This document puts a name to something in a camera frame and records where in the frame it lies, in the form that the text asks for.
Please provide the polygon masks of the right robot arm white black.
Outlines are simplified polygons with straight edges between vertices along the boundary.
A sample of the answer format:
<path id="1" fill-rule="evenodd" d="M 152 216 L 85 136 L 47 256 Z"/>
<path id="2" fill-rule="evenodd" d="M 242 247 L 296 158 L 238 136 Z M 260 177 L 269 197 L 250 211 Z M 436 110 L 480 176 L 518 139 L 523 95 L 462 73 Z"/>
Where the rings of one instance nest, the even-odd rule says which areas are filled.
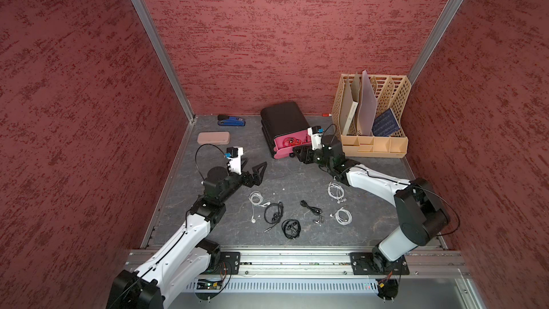
<path id="1" fill-rule="evenodd" d="M 333 135 L 313 135 L 311 142 L 290 147 L 290 157 L 316 164 L 333 180 L 365 190 L 391 204 L 398 227 L 373 248 L 371 262 L 381 270 L 417 247 L 425 246 L 450 223 L 450 207 L 423 178 L 391 177 L 348 158 L 341 141 Z"/>

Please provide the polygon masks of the black pink drawer cabinet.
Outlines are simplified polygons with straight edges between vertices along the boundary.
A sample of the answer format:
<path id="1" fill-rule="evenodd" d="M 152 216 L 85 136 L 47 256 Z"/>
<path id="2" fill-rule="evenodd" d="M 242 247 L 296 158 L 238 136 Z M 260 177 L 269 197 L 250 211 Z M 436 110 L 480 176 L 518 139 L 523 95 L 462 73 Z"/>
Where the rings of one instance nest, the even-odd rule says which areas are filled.
<path id="1" fill-rule="evenodd" d="M 260 117 L 262 132 L 274 159 L 289 157 L 293 153 L 293 148 L 297 147 L 283 147 L 283 140 L 286 137 L 307 140 L 305 145 L 311 145 L 307 134 L 310 125 L 296 102 L 283 102 L 266 107 L 260 111 Z"/>

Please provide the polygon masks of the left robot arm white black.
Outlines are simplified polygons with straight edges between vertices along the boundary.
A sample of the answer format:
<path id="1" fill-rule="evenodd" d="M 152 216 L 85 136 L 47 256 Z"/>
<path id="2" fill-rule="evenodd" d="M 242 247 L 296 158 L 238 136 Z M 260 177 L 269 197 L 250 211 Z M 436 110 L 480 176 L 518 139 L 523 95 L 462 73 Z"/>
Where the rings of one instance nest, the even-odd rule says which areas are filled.
<path id="1" fill-rule="evenodd" d="M 180 229 L 135 271 L 114 279 L 107 308 L 168 308 L 196 277 L 218 271 L 220 245 L 207 239 L 226 212 L 225 202 L 242 186 L 261 185 L 267 163 L 243 171 L 239 157 L 213 167 L 202 181 L 203 195 L 187 211 Z"/>

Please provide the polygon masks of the red earphones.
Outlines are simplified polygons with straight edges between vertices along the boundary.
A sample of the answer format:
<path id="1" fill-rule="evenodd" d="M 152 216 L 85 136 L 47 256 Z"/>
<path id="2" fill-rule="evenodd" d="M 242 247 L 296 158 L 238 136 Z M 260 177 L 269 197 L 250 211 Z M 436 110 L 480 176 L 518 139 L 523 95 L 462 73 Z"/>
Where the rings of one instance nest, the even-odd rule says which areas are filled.
<path id="1" fill-rule="evenodd" d="M 286 137 L 283 140 L 283 147 L 299 146 L 299 145 L 305 144 L 306 142 L 307 140 L 301 140 L 301 139 L 298 139 L 297 137 Z"/>

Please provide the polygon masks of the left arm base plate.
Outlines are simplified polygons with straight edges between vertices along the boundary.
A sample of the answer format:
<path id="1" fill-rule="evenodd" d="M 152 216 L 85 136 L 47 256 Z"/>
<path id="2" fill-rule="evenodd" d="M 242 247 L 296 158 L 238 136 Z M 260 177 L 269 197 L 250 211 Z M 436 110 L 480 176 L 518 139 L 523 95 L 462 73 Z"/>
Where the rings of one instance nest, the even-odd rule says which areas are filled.
<path id="1" fill-rule="evenodd" d="M 219 276 L 237 275 L 240 269 L 240 259 L 240 252 L 214 252 L 210 259 L 210 265 L 204 273 Z"/>

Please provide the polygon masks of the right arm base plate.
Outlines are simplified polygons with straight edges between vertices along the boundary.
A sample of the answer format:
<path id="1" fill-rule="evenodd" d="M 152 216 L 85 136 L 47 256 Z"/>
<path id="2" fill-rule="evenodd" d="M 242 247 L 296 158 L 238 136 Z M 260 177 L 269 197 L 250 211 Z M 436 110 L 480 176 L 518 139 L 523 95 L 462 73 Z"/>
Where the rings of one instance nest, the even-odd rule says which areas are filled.
<path id="1" fill-rule="evenodd" d="M 388 276 L 390 273 L 396 276 L 408 276 L 410 270 L 403 256 L 396 261 L 389 261 L 381 253 L 349 254 L 350 264 L 355 276 Z"/>

